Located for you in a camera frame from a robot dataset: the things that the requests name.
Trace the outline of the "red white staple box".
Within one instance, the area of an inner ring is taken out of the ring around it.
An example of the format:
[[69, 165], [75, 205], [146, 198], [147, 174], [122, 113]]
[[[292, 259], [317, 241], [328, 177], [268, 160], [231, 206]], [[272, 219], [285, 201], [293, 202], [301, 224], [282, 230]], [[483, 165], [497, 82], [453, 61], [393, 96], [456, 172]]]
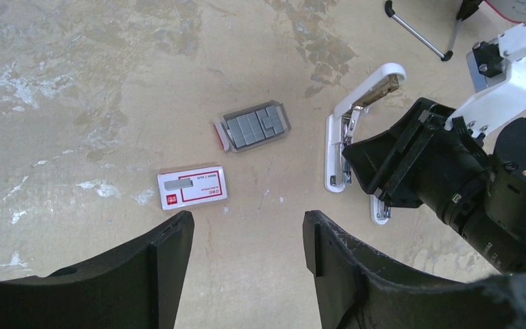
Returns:
[[157, 174], [162, 210], [218, 202], [228, 198], [222, 166]]

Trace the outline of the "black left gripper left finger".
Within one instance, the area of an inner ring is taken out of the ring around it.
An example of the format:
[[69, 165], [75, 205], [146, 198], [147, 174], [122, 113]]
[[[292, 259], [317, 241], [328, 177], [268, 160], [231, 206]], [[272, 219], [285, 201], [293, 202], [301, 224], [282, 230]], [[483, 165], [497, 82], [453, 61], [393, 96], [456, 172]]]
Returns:
[[0, 328], [172, 328], [194, 228], [183, 210], [49, 276], [0, 281]]

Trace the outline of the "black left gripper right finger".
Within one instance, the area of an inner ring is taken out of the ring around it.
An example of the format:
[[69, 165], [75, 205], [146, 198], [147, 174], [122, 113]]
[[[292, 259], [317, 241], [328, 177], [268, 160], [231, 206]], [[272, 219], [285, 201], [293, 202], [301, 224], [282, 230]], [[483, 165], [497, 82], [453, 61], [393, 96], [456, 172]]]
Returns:
[[324, 328], [526, 328], [526, 274], [463, 283], [408, 267], [319, 210], [303, 244]]

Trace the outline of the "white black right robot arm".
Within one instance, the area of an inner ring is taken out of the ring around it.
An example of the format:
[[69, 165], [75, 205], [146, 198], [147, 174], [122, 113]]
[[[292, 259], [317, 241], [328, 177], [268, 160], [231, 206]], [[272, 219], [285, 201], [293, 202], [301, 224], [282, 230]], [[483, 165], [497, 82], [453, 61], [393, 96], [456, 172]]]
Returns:
[[365, 193], [391, 208], [427, 206], [495, 269], [526, 273], [526, 117], [487, 154], [453, 108], [420, 98], [342, 154]]

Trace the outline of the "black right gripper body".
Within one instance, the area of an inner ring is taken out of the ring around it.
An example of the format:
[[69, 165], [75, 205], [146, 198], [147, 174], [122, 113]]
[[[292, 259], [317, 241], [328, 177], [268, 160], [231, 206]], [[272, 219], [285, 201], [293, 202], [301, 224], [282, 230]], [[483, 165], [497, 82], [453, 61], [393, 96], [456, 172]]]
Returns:
[[463, 119], [446, 131], [454, 111], [418, 99], [391, 128], [371, 139], [371, 193], [389, 207], [430, 207], [452, 228], [462, 228], [478, 206], [487, 155]]

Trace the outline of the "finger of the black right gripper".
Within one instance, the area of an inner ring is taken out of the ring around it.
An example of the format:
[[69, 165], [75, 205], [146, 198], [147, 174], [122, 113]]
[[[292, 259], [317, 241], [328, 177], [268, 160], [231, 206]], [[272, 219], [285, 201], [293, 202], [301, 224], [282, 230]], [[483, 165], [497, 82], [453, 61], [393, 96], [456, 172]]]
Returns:
[[366, 194], [374, 195], [378, 188], [388, 195], [399, 194], [396, 184], [388, 182], [401, 162], [398, 140], [397, 136], [374, 136], [344, 148], [343, 156]]

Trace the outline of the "small white stapler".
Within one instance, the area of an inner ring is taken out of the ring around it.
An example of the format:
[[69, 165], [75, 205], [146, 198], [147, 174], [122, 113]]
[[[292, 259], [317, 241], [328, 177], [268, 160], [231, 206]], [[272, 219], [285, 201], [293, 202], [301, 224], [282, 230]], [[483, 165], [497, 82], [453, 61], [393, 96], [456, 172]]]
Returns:
[[391, 207], [379, 200], [376, 196], [370, 196], [371, 219], [377, 225], [385, 225], [391, 218]]

